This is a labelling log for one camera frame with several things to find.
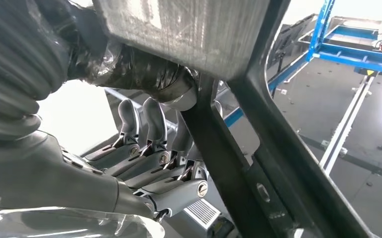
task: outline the floor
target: floor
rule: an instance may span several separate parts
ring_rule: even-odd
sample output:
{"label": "floor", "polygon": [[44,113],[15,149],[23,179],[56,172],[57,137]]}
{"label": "floor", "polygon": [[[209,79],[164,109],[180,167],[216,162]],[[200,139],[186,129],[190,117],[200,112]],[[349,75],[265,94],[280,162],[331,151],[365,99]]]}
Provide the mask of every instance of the floor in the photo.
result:
{"label": "floor", "polygon": [[[321,142],[330,140],[363,76],[353,68],[314,60],[290,83],[281,84],[275,102],[300,134]],[[373,81],[372,94],[365,99],[352,130],[343,145],[358,158],[382,162],[382,76]],[[230,128],[239,145],[248,153],[258,146],[255,133],[245,118]],[[323,151],[310,147],[317,158]],[[382,237],[382,177],[337,159],[331,178],[371,231]]]}

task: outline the blue metal frame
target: blue metal frame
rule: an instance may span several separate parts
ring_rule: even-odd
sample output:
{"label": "blue metal frame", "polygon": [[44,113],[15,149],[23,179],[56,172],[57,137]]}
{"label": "blue metal frame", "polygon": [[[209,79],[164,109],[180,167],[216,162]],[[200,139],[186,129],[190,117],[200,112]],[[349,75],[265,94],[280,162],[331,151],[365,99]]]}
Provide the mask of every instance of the blue metal frame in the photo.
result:
{"label": "blue metal frame", "polygon": [[[382,72],[382,52],[366,51],[327,43],[327,40],[331,39],[331,37],[335,34],[371,40],[376,40],[378,38],[377,30],[349,26],[338,26],[332,32],[327,34],[328,25],[330,22],[330,13],[334,2],[335,0],[324,1],[318,15],[308,52],[304,53],[300,58],[292,62],[280,74],[274,76],[268,82],[268,88],[270,91],[276,88],[277,85],[285,79],[295,74],[299,67],[307,64],[313,58],[339,62],[352,65],[354,67],[367,68]],[[236,108],[225,117],[226,125],[230,127],[243,115],[244,113],[242,110],[240,108]]]}
{"label": "blue metal frame", "polygon": [[321,11],[318,14],[317,23],[315,24],[314,33],[312,35],[309,51],[307,55],[308,61],[312,59],[313,53],[323,43],[324,36],[330,21],[330,13],[335,0],[325,0],[322,5]]}
{"label": "blue metal frame", "polygon": [[331,34],[327,38],[330,39],[335,34],[363,38],[363,39],[370,39],[370,40],[378,39],[377,29],[366,29],[366,28],[360,28],[360,27],[338,26],[331,32]]}
{"label": "blue metal frame", "polygon": [[339,26],[333,30],[329,36],[324,38],[334,1],[335,0],[325,0],[319,12],[310,42],[307,61],[311,61],[313,58],[319,58],[382,72],[382,52],[365,51],[324,42],[330,39],[334,34],[371,40],[376,40],[378,37],[378,31],[374,29]]}

